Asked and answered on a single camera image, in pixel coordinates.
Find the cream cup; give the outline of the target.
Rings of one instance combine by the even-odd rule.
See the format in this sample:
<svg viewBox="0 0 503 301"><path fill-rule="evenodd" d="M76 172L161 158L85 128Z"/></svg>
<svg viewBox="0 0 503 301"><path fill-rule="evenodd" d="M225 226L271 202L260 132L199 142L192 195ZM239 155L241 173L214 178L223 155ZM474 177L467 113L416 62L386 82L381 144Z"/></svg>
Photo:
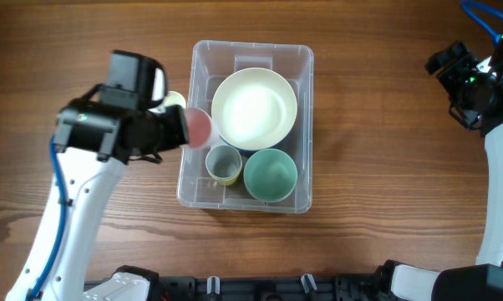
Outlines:
<svg viewBox="0 0 503 301"><path fill-rule="evenodd" d="M169 91L166 97L164 97L162 103L155 108L150 109L150 111L157 114L163 114L165 113L167 107L173 105L179 105L181 108L185 109L186 100L182 94L175 91Z"/></svg>

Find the pink cup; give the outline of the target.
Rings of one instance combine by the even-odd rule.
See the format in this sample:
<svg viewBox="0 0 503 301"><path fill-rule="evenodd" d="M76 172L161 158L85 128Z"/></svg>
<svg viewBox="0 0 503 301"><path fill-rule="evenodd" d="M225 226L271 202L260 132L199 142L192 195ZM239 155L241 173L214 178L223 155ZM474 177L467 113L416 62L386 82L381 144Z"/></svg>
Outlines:
<svg viewBox="0 0 503 301"><path fill-rule="evenodd" d="M214 139L211 117L198 108L186 108L184 114L189 136L188 147L191 149L210 147Z"/></svg>

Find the grey cup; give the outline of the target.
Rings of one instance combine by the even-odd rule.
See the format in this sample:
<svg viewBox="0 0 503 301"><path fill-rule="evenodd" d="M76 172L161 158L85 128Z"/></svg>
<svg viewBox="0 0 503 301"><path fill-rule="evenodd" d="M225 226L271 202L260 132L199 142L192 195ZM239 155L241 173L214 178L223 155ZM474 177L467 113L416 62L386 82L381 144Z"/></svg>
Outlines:
<svg viewBox="0 0 503 301"><path fill-rule="evenodd" d="M242 167L239 151L229 145L216 146L206 156L206 169L210 175L219 177L240 175Z"/></svg>

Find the yellow cup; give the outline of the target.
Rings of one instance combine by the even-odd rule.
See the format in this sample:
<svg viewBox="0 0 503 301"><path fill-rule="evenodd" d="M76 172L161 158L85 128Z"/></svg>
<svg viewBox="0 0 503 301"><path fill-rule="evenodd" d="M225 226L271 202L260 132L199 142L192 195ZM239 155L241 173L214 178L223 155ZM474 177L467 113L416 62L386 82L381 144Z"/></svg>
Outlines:
<svg viewBox="0 0 503 301"><path fill-rule="evenodd" d="M223 185L223 186L231 186L233 185L239 178L239 174L236 174L234 176L228 176L228 177L219 177L211 174L211 178L213 178L217 183Z"/></svg>

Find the beige bowl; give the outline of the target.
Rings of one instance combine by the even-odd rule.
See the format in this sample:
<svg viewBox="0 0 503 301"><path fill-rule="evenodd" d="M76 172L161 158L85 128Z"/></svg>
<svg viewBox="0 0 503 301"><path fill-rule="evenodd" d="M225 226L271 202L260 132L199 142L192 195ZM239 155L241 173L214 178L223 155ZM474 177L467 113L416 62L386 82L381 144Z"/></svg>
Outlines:
<svg viewBox="0 0 503 301"><path fill-rule="evenodd" d="M294 125L297 96L288 81L270 69L242 69L217 88L211 118L216 124Z"/></svg>

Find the teal green small bowl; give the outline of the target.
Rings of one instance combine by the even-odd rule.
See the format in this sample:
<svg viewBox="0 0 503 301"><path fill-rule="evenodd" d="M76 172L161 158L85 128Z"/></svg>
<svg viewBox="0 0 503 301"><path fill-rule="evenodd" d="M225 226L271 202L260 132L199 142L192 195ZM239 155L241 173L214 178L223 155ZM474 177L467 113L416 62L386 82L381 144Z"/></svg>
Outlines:
<svg viewBox="0 0 503 301"><path fill-rule="evenodd" d="M244 168L248 192L262 202L280 202L297 184L297 167L284 151L264 149L249 157Z"/></svg>

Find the blue bowl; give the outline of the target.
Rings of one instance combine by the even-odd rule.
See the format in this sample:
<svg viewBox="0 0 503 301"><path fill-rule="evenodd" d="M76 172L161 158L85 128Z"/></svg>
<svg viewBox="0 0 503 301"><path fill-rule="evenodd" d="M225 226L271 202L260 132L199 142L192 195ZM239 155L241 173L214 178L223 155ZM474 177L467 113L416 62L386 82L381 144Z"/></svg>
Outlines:
<svg viewBox="0 0 503 301"><path fill-rule="evenodd" d="M291 134L294 125L215 124L221 143L244 152L277 147Z"/></svg>

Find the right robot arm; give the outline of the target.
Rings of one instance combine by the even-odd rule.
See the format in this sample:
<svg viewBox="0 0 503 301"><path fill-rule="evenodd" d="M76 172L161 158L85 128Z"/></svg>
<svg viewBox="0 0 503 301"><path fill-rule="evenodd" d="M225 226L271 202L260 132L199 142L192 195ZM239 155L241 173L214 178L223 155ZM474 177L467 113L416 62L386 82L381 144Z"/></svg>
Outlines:
<svg viewBox="0 0 503 301"><path fill-rule="evenodd" d="M450 115L484 140L484 236L473 266L435 272L388 260L376 271L376 289L402 300L503 300L503 33L483 61L456 42L433 54L425 68L447 92Z"/></svg>

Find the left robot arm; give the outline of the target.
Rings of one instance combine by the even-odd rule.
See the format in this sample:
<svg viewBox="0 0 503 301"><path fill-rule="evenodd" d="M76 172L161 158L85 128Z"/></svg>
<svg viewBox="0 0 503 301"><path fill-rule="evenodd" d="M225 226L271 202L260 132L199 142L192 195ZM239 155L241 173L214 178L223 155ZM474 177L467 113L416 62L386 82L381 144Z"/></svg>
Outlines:
<svg viewBox="0 0 503 301"><path fill-rule="evenodd" d="M53 180L28 259L9 300L80 300L104 209L132 160L161 163L189 141L184 110L158 112L163 66L115 50L109 73L63 107L49 142Z"/></svg>

